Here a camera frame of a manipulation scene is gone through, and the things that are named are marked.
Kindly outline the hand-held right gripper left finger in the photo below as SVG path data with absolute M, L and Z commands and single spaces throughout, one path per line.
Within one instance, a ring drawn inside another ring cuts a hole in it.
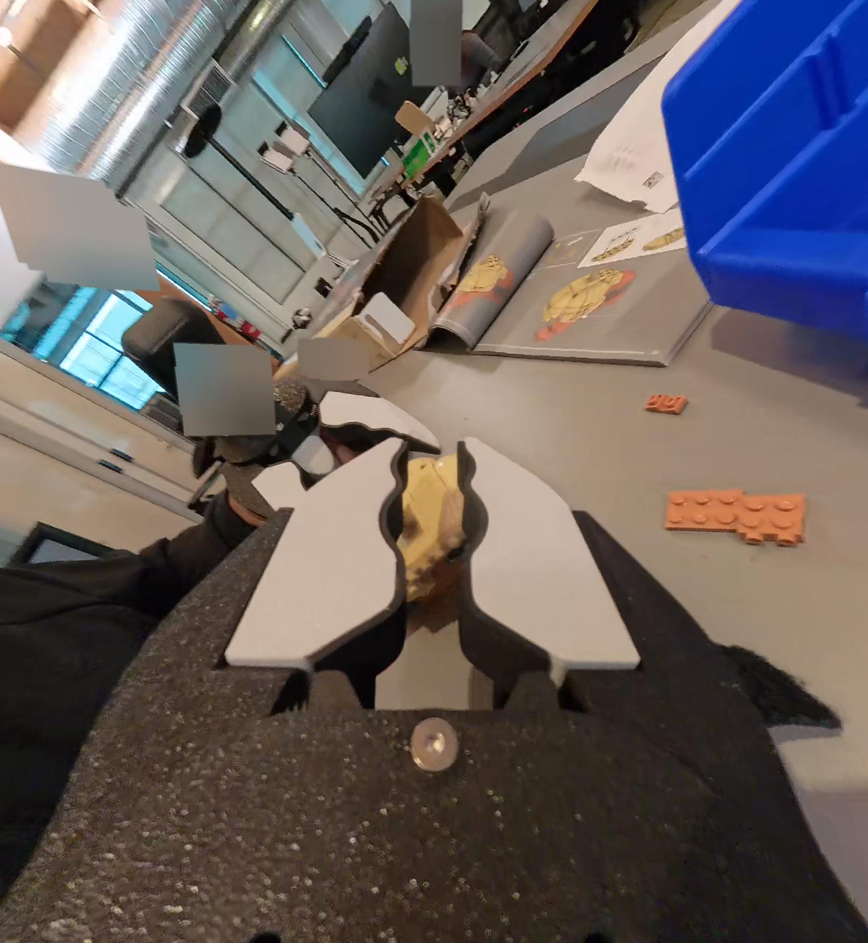
M 306 491 L 225 649 L 235 667 L 320 670 L 374 631 L 404 645 L 406 443 L 387 439 Z

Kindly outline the tan and brown brick model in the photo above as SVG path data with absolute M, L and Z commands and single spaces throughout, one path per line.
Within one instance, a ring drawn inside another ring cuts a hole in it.
M 456 621 L 466 537 L 457 454 L 422 456 L 407 464 L 404 560 L 407 630 L 437 633 Z

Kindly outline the blue plastic bin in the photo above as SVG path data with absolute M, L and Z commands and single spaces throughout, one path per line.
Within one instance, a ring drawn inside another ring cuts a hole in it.
M 712 301 L 868 342 L 868 1 L 740 2 L 662 110 Z

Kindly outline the person's left forearm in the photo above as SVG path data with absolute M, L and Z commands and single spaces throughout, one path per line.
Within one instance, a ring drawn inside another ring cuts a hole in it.
M 285 789 L 292 667 L 225 671 L 283 509 L 153 619 L 144 554 L 0 568 L 0 941 L 248 941 L 312 930 Z

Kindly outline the grey desk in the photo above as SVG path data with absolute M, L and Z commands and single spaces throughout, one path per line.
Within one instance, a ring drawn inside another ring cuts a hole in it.
M 868 921 L 868 345 L 713 307 L 667 368 L 410 352 L 369 386 L 453 446 L 479 437 L 588 511 L 716 641 L 840 714 L 778 732 L 810 825 Z M 679 416 L 645 410 L 685 395 Z M 663 528 L 672 489 L 799 492 L 805 543 Z

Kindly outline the long wood-edged desk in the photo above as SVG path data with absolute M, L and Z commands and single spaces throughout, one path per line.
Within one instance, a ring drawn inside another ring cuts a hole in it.
M 465 135 L 483 123 L 556 58 L 597 1 L 568 1 L 561 6 L 522 46 L 501 75 L 480 95 L 471 114 L 454 123 L 450 133 L 440 142 L 441 148 L 456 147 Z

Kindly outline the person's left hand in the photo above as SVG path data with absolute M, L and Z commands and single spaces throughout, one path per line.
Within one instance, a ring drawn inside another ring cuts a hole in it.
M 272 512 L 261 514 L 253 509 L 249 509 L 235 498 L 229 490 L 225 493 L 225 496 L 231 511 L 249 526 L 263 526 L 273 516 Z

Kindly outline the cardboard box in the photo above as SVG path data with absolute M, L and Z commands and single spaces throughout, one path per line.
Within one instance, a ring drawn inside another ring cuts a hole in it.
M 456 262 L 465 232 L 443 204 L 423 196 L 381 242 L 338 279 L 322 309 L 316 336 L 350 339 L 367 350 L 375 371 L 426 340 L 435 319 L 433 292 Z M 395 352 L 357 320 L 377 292 L 383 292 L 415 324 L 413 336 Z

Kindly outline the black office chair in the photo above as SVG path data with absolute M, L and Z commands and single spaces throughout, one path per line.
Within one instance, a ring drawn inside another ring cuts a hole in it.
M 122 351 L 177 403 L 174 346 L 224 344 L 215 323 L 192 301 L 162 298 L 123 332 Z

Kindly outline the white cabinet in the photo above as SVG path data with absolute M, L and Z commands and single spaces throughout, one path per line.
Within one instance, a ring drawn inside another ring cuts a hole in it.
M 221 487 L 181 435 L 2 339 L 0 434 L 188 520 Z

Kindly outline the grey instruction booklet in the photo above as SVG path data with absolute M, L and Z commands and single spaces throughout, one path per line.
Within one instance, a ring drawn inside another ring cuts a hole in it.
M 711 308 L 687 248 L 579 269 L 610 226 L 556 235 L 527 210 L 492 211 L 476 226 L 421 349 L 665 367 Z

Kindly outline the tan wooden chair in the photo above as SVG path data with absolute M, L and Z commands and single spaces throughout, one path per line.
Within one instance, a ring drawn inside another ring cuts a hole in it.
M 404 140 L 433 136 L 436 125 L 431 117 L 415 103 L 405 100 L 395 114 L 395 121 L 404 131 Z

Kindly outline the black monitor screen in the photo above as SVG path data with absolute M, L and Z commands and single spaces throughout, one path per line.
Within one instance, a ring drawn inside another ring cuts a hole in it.
M 404 102 L 421 106 L 434 90 L 415 84 L 409 44 L 398 8 L 383 4 L 371 25 L 363 20 L 344 43 L 308 108 L 313 124 L 364 180 L 404 137 L 396 121 Z

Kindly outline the black light stand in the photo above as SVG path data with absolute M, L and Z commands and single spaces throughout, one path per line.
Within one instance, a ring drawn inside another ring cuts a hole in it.
M 229 166 L 231 166 L 231 168 L 234 169 L 245 180 L 245 182 L 248 183 L 273 208 L 275 208 L 281 215 L 290 221 L 299 232 L 302 232 L 304 221 L 301 214 L 297 211 L 290 210 L 288 206 L 278 199 L 277 196 L 271 192 L 271 190 L 269 190 L 243 163 L 239 161 L 239 159 L 237 159 L 231 153 L 231 151 L 228 150 L 228 148 L 226 148 L 218 140 L 217 135 L 223 120 L 224 111 L 219 104 L 212 104 L 205 108 L 194 119 L 191 129 L 188 131 L 188 133 L 185 134 L 179 141 L 177 152 L 182 158 L 186 159 L 187 161 L 192 161 L 193 159 L 200 157 L 205 150 L 211 149 L 222 159 L 224 159 L 224 161 Z M 255 150 L 255 152 L 260 163 L 266 168 L 272 170 L 261 161 L 257 154 L 257 150 Z M 322 166 L 322 164 L 320 164 L 318 159 L 313 156 L 312 148 L 310 149 L 309 155 L 303 159 L 304 161 L 308 161 L 320 172 L 322 172 L 322 174 L 331 184 L 336 183 L 329 171 L 324 166 Z M 289 177 L 291 180 L 301 185 L 310 196 L 314 197 L 315 200 L 320 205 L 322 205 L 334 218 L 341 222 L 345 228 L 349 229 L 359 241 L 364 242 L 367 246 L 379 244 L 381 237 L 370 222 L 367 222 L 364 218 L 357 217 L 352 213 L 347 212 L 341 206 L 332 204 L 313 185 L 311 185 L 310 182 L 308 182 L 308 180 L 300 171 L 297 170 L 297 163 L 295 175 L 285 175 L 277 171 L 274 172 L 279 175 Z

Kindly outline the long silver air duct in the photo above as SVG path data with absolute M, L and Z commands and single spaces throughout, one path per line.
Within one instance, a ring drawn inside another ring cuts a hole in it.
M 101 2 L 16 126 L 47 166 L 122 189 L 249 1 Z

